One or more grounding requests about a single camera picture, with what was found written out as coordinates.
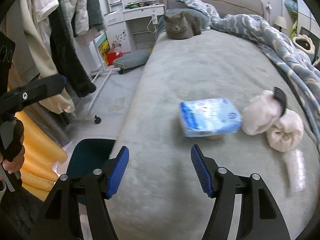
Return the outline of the person's left hand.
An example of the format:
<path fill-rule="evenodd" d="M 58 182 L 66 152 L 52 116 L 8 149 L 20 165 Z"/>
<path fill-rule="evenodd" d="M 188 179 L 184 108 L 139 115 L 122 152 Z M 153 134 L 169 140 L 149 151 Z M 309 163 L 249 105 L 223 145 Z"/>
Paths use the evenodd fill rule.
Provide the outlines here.
<path fill-rule="evenodd" d="M 24 154 L 24 146 L 22 146 L 20 153 L 13 159 L 13 161 L 4 160 L 3 155 L 1 154 L 1 164 L 3 165 L 4 170 L 7 171 L 9 174 L 18 172 L 23 166 L 25 160 Z"/>

